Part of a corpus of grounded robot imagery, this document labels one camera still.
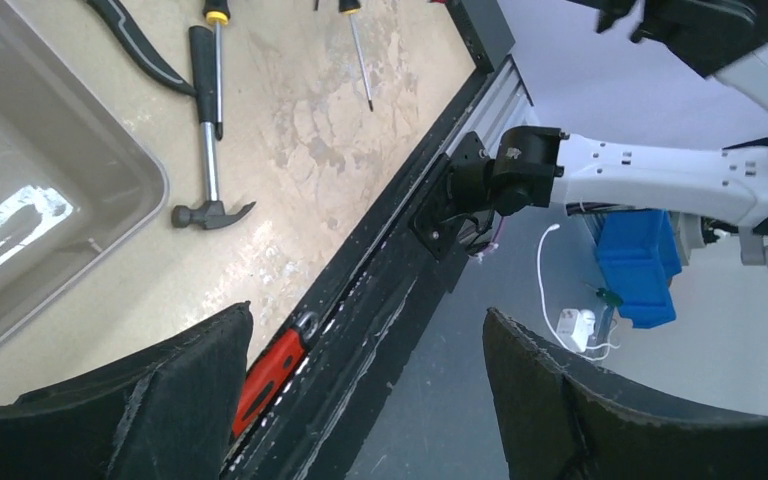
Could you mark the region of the black long screwdriver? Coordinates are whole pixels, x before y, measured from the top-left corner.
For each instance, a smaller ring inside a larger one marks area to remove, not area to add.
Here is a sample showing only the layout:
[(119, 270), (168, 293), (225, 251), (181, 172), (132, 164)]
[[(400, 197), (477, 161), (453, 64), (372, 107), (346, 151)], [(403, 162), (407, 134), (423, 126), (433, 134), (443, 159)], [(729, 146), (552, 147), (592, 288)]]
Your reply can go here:
[(206, 23), (213, 29), (214, 63), (216, 71), (216, 138), (221, 141), (224, 136), (223, 108), (223, 29), (231, 19), (227, 0), (205, 0), (202, 14)]

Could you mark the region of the black yellow stubby screwdriver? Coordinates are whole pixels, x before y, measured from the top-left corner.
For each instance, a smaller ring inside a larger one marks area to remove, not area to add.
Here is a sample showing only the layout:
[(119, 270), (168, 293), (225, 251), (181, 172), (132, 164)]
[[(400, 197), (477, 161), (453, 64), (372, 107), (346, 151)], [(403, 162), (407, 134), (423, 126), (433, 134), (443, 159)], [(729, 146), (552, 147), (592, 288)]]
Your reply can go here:
[(361, 10), (361, 2), (359, 0), (338, 0), (338, 11), (344, 15), (350, 25), (352, 38), (355, 45), (355, 50), (358, 58), (359, 68), (361, 72), (361, 78), (363, 82), (365, 97), (367, 100), (368, 108), (371, 112), (374, 111), (374, 103), (372, 99), (372, 91), (370, 85), (369, 73), (366, 67), (365, 57), (360, 41), (360, 33), (355, 20), (355, 15)]

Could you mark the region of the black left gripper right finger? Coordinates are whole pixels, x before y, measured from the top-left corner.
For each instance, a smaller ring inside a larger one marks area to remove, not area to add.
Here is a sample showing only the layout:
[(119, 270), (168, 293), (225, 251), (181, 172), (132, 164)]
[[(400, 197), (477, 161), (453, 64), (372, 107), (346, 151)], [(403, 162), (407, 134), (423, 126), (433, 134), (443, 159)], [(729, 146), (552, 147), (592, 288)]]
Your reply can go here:
[(497, 309), (482, 341), (513, 479), (768, 479), (768, 417), (642, 385)]

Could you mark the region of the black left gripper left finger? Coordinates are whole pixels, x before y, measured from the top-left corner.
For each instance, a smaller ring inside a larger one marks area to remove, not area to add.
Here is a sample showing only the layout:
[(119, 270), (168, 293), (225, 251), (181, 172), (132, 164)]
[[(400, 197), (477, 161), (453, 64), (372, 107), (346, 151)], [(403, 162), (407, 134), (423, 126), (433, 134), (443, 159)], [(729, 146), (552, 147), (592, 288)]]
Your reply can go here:
[(252, 333), (236, 303), (0, 406), (0, 479), (218, 478)]

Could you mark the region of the small black hammer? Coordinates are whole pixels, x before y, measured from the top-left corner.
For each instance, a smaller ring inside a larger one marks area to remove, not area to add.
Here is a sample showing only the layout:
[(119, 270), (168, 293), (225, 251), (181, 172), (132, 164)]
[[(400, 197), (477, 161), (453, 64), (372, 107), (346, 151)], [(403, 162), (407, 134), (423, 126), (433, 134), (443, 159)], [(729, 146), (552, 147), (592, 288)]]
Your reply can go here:
[(236, 213), (227, 213), (219, 194), (218, 118), (219, 68), (216, 66), (215, 36), (204, 26), (188, 30), (191, 72), (196, 90), (197, 120), (201, 133), (201, 159), (204, 170), (204, 202), (197, 208), (176, 205), (171, 211), (171, 224), (184, 229), (197, 226), (203, 230), (228, 227), (243, 219), (256, 205), (245, 204)]

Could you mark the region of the beige translucent plastic toolbox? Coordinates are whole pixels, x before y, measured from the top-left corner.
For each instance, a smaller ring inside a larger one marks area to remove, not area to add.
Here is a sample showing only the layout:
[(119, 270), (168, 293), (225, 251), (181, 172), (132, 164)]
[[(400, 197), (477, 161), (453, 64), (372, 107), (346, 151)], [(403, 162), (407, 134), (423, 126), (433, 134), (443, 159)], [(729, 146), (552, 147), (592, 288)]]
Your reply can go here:
[(168, 190), (157, 158), (0, 1), (0, 344), (154, 218)]

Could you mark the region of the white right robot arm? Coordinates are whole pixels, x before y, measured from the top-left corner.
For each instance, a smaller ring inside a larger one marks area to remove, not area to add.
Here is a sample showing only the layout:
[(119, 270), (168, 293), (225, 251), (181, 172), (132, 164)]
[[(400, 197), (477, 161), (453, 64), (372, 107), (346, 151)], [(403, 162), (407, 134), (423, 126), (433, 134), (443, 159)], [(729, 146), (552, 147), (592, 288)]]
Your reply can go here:
[[(768, 112), (768, 1), (645, 1), (629, 38), (664, 45)], [(520, 126), (494, 156), (453, 168), (446, 187), (459, 214), (590, 202), (707, 217), (768, 240), (765, 143), (677, 149)]]

